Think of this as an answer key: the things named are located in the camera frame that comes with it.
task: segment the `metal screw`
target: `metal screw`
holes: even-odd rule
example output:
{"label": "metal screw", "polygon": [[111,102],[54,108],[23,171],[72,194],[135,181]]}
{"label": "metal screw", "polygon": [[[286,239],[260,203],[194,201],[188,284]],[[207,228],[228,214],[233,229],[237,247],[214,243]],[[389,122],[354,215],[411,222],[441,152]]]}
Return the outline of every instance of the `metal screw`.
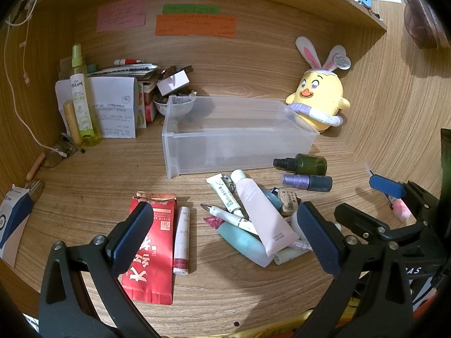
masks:
{"label": "metal screw", "polygon": [[55,249],[55,250],[61,249],[62,246],[63,246],[63,242],[62,241],[55,241],[53,243],[53,249]]}
{"label": "metal screw", "polygon": [[94,236],[94,239],[92,240],[92,242],[93,242],[95,245],[100,245],[100,244],[102,244],[104,241],[105,241],[105,237],[104,237],[103,235],[97,235],[97,236]]}
{"label": "metal screw", "polygon": [[399,248],[399,245],[396,241],[389,241],[388,246],[390,247],[390,249],[393,249],[393,250],[396,250]]}
{"label": "metal screw", "polygon": [[357,238],[355,237],[355,236],[353,236],[353,235],[348,235],[347,237],[346,237],[346,242],[349,244],[349,245],[356,245],[357,244]]}

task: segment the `spray bottle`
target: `spray bottle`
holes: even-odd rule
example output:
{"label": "spray bottle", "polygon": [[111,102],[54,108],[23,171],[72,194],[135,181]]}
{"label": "spray bottle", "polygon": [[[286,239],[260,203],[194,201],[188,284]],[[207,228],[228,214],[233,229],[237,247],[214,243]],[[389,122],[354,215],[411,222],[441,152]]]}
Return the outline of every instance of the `spray bottle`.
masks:
{"label": "spray bottle", "polygon": [[82,60],[81,45],[72,47],[72,68],[74,74],[70,77],[70,89],[74,101],[75,115],[84,146],[94,146],[102,141],[102,136],[91,107],[92,98],[89,83],[86,80],[86,66]]}

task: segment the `yellow fabric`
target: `yellow fabric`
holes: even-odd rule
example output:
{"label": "yellow fabric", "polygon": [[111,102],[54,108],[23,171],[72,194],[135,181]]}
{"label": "yellow fabric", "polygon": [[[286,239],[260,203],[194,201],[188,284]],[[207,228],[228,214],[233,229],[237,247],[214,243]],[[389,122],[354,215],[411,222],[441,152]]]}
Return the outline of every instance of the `yellow fabric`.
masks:
{"label": "yellow fabric", "polygon": [[[338,325],[344,325],[348,323],[355,313],[356,307],[359,304],[359,299],[351,298],[348,306],[343,312]],[[198,337],[167,337],[167,338],[269,338],[274,335],[282,334],[289,330],[299,328],[312,313],[313,309],[307,310],[302,314],[285,319],[278,323],[268,324],[259,328],[244,330],[242,332],[218,334],[210,336],[198,336]]]}

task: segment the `yellow chick plush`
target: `yellow chick plush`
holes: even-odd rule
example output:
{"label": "yellow chick plush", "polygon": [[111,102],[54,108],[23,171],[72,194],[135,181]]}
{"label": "yellow chick plush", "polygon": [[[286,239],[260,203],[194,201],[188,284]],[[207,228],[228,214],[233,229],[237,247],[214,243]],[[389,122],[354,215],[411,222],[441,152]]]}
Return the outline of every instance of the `yellow chick plush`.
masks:
{"label": "yellow chick plush", "polygon": [[321,67],[315,48],[307,38],[297,38],[296,46],[312,69],[304,73],[298,89],[286,98],[286,103],[295,103],[290,105],[293,108],[301,107],[302,110],[295,111],[319,132],[325,131],[329,126],[341,125],[343,120],[336,114],[339,109],[348,109],[350,103],[343,98],[340,79],[332,71],[337,68],[335,56],[346,57],[344,47],[335,46]]}

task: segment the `pink sticky note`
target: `pink sticky note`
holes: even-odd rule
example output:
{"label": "pink sticky note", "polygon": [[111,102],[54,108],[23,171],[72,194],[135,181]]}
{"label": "pink sticky note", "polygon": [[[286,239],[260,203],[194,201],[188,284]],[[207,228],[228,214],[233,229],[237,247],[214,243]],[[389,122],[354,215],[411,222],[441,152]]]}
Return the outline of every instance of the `pink sticky note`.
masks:
{"label": "pink sticky note", "polygon": [[96,32],[146,24],[146,0],[120,0],[99,7]]}

